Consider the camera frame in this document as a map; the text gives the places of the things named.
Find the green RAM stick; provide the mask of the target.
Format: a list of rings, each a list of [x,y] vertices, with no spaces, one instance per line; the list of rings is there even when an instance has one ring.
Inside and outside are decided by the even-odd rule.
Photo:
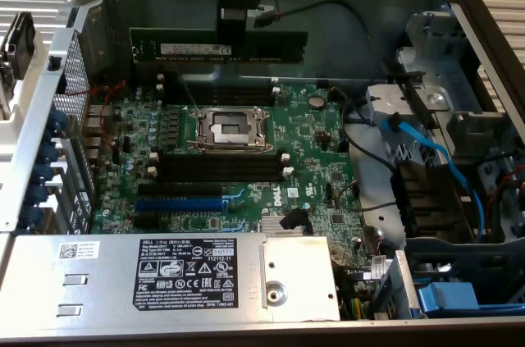
[[[303,31],[248,31],[242,44],[217,40],[210,29],[131,28],[134,62],[298,64],[308,34]]]

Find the black RAM slot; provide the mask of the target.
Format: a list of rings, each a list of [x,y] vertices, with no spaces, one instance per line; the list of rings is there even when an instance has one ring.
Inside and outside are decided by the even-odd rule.
[[[163,83],[165,88],[188,88],[194,89],[259,89],[269,88],[281,88],[284,84],[282,80],[276,77],[264,77],[264,76],[232,76],[232,77],[219,77],[214,78],[209,75],[168,75],[168,74],[157,74],[155,80],[158,83]]]
[[[159,182],[280,182],[281,168],[269,167],[150,167],[148,173]]]
[[[276,96],[271,86],[211,86],[190,85],[189,92],[198,106],[265,106],[272,107]],[[193,105],[183,85],[164,89],[160,97],[164,104]]]
[[[193,165],[195,163],[209,163],[209,164],[237,164],[246,163],[257,166],[269,165],[272,167],[281,167],[281,155],[270,153],[200,153],[200,154],[159,154],[158,160],[155,162],[158,165]]]

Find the metal CPU socket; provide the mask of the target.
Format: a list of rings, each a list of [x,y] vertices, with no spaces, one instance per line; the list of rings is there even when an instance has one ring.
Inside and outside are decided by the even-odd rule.
[[[186,144],[201,153],[270,153],[274,150],[267,138],[270,117],[260,107],[200,108],[194,114],[194,136]]]

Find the grey metal PC case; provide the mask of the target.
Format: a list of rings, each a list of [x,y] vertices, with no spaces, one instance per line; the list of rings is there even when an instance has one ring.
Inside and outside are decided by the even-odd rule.
[[[274,8],[262,0],[248,11],[253,20]],[[290,11],[325,0],[277,0]],[[331,259],[339,319],[336,321],[216,324],[191,327],[24,328],[0,330],[0,345],[170,345],[181,347],[525,347],[525,322],[473,318],[389,320],[375,314],[372,300],[381,278],[409,238],[405,234],[391,180],[395,167],[381,132],[373,123],[366,93],[396,73],[396,51],[408,44],[410,18],[426,11],[449,13],[460,23],[475,52],[483,95],[505,112],[525,145],[525,70],[491,19],[481,0],[342,0],[361,13],[378,43],[372,55],[355,18],[343,7],[323,5],[286,16],[264,31],[308,34],[298,64],[134,62],[131,28],[210,29],[216,27],[216,0],[0,0],[0,37],[15,14],[28,11],[48,51],[47,65],[36,84],[12,158],[0,162],[0,283],[20,237],[69,239],[112,235],[188,235],[217,233],[94,234],[90,228],[97,202],[91,158],[109,141],[112,115],[106,106],[133,98],[138,89],[162,96],[157,74],[276,77],[283,85],[312,84],[337,95],[340,127],[349,144],[349,160],[359,185],[364,241],[370,255],[365,272],[348,272]],[[68,115],[64,131],[46,127],[57,109]],[[43,142],[60,151],[56,162],[39,158]],[[20,228],[18,219],[35,163],[50,165],[55,176],[44,186],[50,193],[40,229]],[[491,201],[495,242],[525,238],[525,169],[508,171]],[[300,237],[324,236],[301,235]]]

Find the green Dell motherboard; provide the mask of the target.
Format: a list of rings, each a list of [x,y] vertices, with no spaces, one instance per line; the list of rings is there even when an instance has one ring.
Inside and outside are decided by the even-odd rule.
[[[312,84],[283,85],[272,90],[272,107],[198,106],[164,104],[157,94],[138,89],[133,98],[106,106],[112,115],[109,141],[91,158],[95,169],[97,202],[90,230],[94,234],[130,233],[255,233],[262,216],[282,216],[294,208],[308,212],[310,225],[287,235],[315,235],[327,239],[331,259],[348,272],[365,272],[370,255],[364,241],[359,185],[349,160],[349,144],[340,127],[337,95]],[[312,110],[308,99],[326,100],[323,110]],[[208,107],[260,107],[271,114],[267,138],[270,154],[281,155],[281,167],[254,164],[158,165],[159,154],[200,154],[188,148],[194,136],[194,114]],[[222,187],[220,197],[139,197],[140,184],[164,183],[148,173],[150,167],[269,167],[281,168],[280,182],[190,182]],[[136,212],[138,199],[222,198],[221,212]],[[158,230],[132,225],[136,214],[156,214]]]

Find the long black expansion slot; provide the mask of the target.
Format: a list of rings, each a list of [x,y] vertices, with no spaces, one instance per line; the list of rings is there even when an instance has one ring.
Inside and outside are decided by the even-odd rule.
[[[137,188],[139,197],[220,197],[222,187],[214,183],[149,183]]]

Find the blue expansion slot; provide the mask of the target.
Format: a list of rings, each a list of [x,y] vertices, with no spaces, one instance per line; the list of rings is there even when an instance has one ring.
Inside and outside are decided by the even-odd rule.
[[[138,199],[136,212],[221,212],[222,198]]]

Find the blue slot retention clip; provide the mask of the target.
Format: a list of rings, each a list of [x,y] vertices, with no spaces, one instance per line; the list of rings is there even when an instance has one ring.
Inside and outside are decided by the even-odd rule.
[[[39,158],[42,162],[56,162],[60,157],[60,151],[56,148],[54,142],[43,142],[39,147]]]
[[[35,163],[30,175],[30,182],[44,185],[55,176],[54,169],[45,163]]]
[[[23,204],[18,219],[20,228],[40,229],[43,221],[42,209],[30,204]]]
[[[25,203],[29,205],[38,205],[48,200],[50,193],[44,185],[31,184],[25,192]]]
[[[67,114],[60,110],[52,109],[48,114],[46,127],[52,132],[61,132],[67,128],[68,121],[69,119]]]

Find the small silver heat sink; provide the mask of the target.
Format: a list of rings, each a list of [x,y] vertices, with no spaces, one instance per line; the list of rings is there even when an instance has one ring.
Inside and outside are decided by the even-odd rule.
[[[282,216],[262,216],[261,232],[266,235],[287,235],[290,230],[286,230],[281,225]]]

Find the short black expansion slot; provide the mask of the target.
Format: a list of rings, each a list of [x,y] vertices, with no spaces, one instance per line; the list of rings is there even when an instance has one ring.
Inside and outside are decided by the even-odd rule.
[[[136,214],[133,217],[132,225],[140,230],[158,230],[160,228],[160,217],[156,214]]]

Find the grey metal disk bay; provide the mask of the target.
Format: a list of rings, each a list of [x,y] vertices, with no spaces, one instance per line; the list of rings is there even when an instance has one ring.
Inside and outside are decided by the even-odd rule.
[[[491,201],[525,145],[505,112],[483,95],[478,58],[458,20],[426,11],[406,27],[397,71],[366,93],[395,173],[405,234],[453,244],[495,242]]]

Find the black hard disk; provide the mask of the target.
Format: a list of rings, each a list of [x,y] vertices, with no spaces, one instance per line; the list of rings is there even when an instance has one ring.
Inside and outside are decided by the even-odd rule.
[[[24,79],[34,55],[34,37],[32,14],[17,13],[0,45],[0,77],[6,92],[14,89],[17,80]]]

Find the white parts rack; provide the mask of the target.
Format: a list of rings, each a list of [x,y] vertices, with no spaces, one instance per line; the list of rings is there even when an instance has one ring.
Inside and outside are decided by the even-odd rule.
[[[0,45],[7,37],[10,26],[0,37]],[[35,27],[34,55],[24,79],[17,80],[14,89],[6,92],[0,77],[0,162],[8,162],[12,158],[36,84],[47,65],[47,60],[48,51],[43,44],[42,35]]]

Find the dark grey drive cage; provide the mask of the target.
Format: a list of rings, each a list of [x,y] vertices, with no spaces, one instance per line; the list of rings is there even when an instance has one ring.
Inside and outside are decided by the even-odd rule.
[[[472,284],[480,310],[459,317],[428,317],[421,310],[418,290],[432,282],[454,281]],[[499,244],[408,239],[382,276],[372,310],[389,320],[525,322],[525,238]]]

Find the blue plastic latch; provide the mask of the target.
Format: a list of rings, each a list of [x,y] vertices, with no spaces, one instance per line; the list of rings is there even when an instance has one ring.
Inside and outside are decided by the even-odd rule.
[[[480,310],[469,282],[432,282],[418,290],[418,299],[428,317],[459,317]]]

